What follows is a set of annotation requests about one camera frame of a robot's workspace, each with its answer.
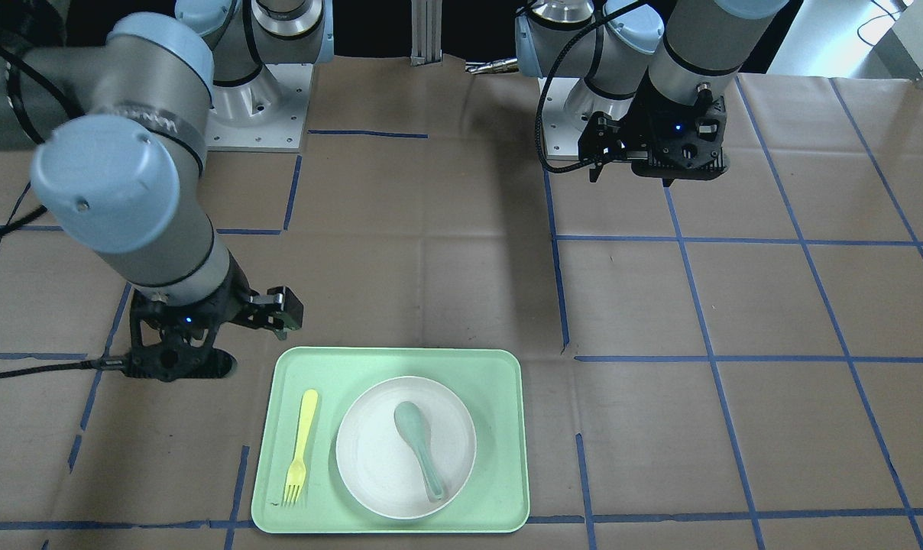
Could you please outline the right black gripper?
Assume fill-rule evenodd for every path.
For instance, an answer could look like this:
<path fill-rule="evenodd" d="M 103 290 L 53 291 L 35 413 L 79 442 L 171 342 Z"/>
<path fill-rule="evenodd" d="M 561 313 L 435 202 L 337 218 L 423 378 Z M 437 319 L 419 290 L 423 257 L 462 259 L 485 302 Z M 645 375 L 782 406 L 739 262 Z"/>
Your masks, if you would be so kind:
<path fill-rule="evenodd" d="M 284 341 L 303 326 L 304 305 L 288 286 L 274 286 L 265 295 L 251 292 L 232 324 L 255 330 L 267 330 Z"/>

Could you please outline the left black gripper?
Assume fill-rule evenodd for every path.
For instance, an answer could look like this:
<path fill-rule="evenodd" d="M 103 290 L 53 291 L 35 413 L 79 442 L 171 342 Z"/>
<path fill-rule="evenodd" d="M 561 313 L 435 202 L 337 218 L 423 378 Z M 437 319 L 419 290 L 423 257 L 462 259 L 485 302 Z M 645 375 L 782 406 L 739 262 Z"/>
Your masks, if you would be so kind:
<path fill-rule="evenodd" d="M 593 112 L 579 138 L 579 159 L 588 167 L 588 181 L 597 183 L 606 163 L 648 160 L 646 132 L 628 116 L 613 118 Z"/>

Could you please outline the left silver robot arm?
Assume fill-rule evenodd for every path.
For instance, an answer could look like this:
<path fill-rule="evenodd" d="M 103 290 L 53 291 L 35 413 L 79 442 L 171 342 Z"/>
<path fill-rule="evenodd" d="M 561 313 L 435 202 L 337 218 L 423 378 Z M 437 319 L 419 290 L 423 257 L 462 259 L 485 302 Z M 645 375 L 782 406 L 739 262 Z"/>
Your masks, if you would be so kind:
<path fill-rule="evenodd" d="M 517 65 L 542 78 L 534 116 L 544 170 L 628 163 L 666 187 L 727 172 L 724 92 L 783 1 L 678 1 L 662 18 L 649 1 L 528 1 L 514 18 Z M 573 78 L 579 100 L 576 160 L 549 163 L 544 107 L 555 78 Z"/>

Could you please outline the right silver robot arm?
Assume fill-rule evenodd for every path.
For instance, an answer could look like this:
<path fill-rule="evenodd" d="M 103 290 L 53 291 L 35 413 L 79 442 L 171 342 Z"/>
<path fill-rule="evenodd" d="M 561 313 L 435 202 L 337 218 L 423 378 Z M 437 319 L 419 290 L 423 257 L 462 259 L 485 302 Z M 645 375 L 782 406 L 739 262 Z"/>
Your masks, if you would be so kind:
<path fill-rule="evenodd" d="M 251 291 L 197 201 L 208 121 L 249 92 L 245 121 L 268 118 L 270 65 L 324 63 L 335 51 L 329 1 L 178 1 L 136 11 L 102 46 L 68 47 L 68 1 L 0 1 L 0 150 L 34 150 L 41 202 L 126 279 L 147 313 L 134 324 L 193 335 L 235 322 L 301 325 L 287 291 Z"/>

